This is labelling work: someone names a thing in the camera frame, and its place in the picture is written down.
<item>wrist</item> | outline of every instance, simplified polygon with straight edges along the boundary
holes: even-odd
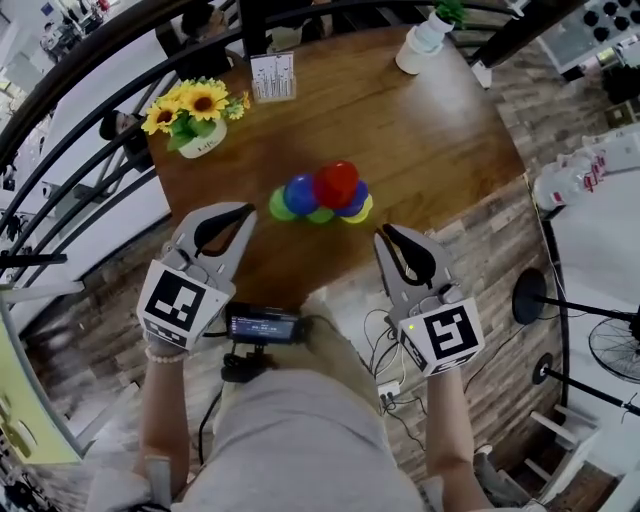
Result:
[[[183,363],[189,357],[189,352],[187,352],[186,350],[181,350],[180,352],[169,354],[165,351],[157,350],[157,347],[156,350],[154,350],[154,347],[152,345],[149,345],[145,349],[144,353],[150,362],[157,364]]]

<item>potted plant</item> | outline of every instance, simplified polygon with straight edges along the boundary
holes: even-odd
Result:
[[[434,12],[435,16],[433,12],[429,16],[430,24],[434,30],[443,29],[444,33],[451,32],[456,25],[463,27],[467,17],[460,0],[437,0]]]
[[[429,19],[407,34],[402,48],[396,55],[396,64],[405,73],[417,75],[426,66],[429,57],[442,49],[447,32],[456,24],[462,26],[466,11],[460,0],[437,0]]]
[[[247,92],[231,97],[220,80],[187,80],[153,102],[142,129],[149,135],[158,130],[170,134],[169,151],[197,158],[222,142],[225,120],[238,120],[249,108]]]

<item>metal railing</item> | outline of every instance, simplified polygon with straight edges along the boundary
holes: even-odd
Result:
[[[13,119],[8,123],[5,130],[0,134],[0,166],[6,166],[12,155],[34,129],[37,123],[64,97],[80,80],[87,76],[93,69],[105,62],[116,52],[124,48],[127,44],[142,36],[146,32],[153,30],[162,23],[175,18],[181,14],[194,1],[198,0],[143,0],[120,14],[103,27],[92,33],[85,41],[67,55],[34,89],[22,107],[16,112]],[[223,8],[229,8],[233,0],[225,2]],[[15,198],[5,210],[0,219],[0,233],[2,233],[9,223],[9,220],[19,211],[20,205],[27,195],[40,183],[42,178],[51,169],[52,165],[87,132],[92,126],[99,122],[104,115],[116,108],[124,100],[142,91],[144,88],[157,84],[168,73],[173,72],[177,67],[191,59],[197,58],[198,54],[212,47],[225,47],[229,43],[242,39],[245,48],[245,58],[252,55],[266,53],[267,51],[267,30],[281,26],[284,23],[303,21],[309,18],[318,18],[331,14],[339,14],[345,11],[355,12],[363,9],[393,8],[402,6],[431,6],[433,1],[425,0],[338,0],[328,4],[314,5],[310,7],[290,10],[284,13],[269,13],[264,0],[237,0],[237,14],[241,26],[228,30],[222,35],[209,39],[194,46],[187,47],[179,53],[167,58],[163,62],[142,73],[136,79],[129,82],[109,98],[105,99],[99,106],[89,112],[60,142],[45,156],[42,162],[31,173],[24,185],[16,193]],[[513,12],[507,8],[483,2],[464,2],[467,9],[477,9],[505,15],[505,29],[513,30],[513,23],[520,20],[512,19]],[[503,46],[502,50],[495,48],[492,43],[499,36],[503,28],[500,25],[491,24],[469,24],[468,30],[479,32],[494,32],[495,34],[488,41],[480,43],[474,41],[462,41],[457,43],[459,47],[478,47],[476,54],[484,52],[491,59],[499,59],[501,55],[512,51],[511,47]],[[473,56],[470,60],[478,60],[480,57]],[[8,256],[15,256],[24,246],[25,242],[33,234],[40,223],[49,213],[60,203],[60,201],[72,191],[96,166],[110,158],[115,152],[129,140],[139,129],[142,122],[130,127],[124,133],[116,136],[112,141],[101,148],[91,158],[89,158],[78,170],[73,173],[46,201],[44,206],[35,214],[26,225],[22,233],[13,244]],[[106,178],[98,181],[93,190],[79,200],[55,225],[42,237],[37,246],[33,249],[33,254],[37,255],[43,251],[48,244],[65,227],[76,219],[78,215],[96,198],[104,195],[109,187],[119,183],[120,180],[130,172],[136,164],[148,157],[146,151],[138,154],[134,159],[117,166],[117,169]],[[117,193],[114,191],[109,201],[103,203],[96,211],[89,214],[79,225],[75,227],[71,234],[67,235],[63,242],[53,250],[53,255],[60,255],[74,240],[91,227],[100,217],[109,210],[116,207],[122,200],[131,193],[148,183],[155,176],[155,171],[150,170],[142,174],[133,183]],[[23,286],[30,286],[42,273],[45,267],[40,267],[35,273],[23,283]],[[24,274],[25,268],[18,270],[11,279],[17,282]]]

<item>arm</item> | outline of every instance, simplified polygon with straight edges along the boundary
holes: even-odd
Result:
[[[473,432],[460,369],[429,378],[427,385],[427,472],[444,481],[446,512],[491,509],[473,474]]]
[[[149,361],[142,396],[140,449],[134,473],[146,477],[147,455],[171,460],[171,495],[185,486],[189,473],[189,430],[184,400],[183,362]]]

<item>yellow flower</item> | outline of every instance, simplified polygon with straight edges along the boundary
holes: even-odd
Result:
[[[212,87],[219,87],[224,92],[227,92],[227,85],[222,80],[214,80],[213,78],[209,80],[209,85]]]
[[[182,108],[197,121],[220,119],[221,111],[229,104],[227,91],[210,84],[194,84],[182,96]]]
[[[147,120],[142,124],[142,129],[149,135],[157,130],[169,133],[169,126],[178,118],[180,105],[174,101],[160,100],[147,109]]]
[[[242,119],[244,116],[244,107],[239,103],[232,109],[229,109],[229,119],[232,121],[237,121],[238,119]]]
[[[182,95],[189,88],[189,86],[190,84],[189,84],[189,81],[187,80],[186,82],[183,82],[180,85],[176,85],[175,87],[172,87],[171,90],[167,94],[162,96],[162,98],[160,99],[167,100],[167,101],[180,102],[180,100],[182,99]]]

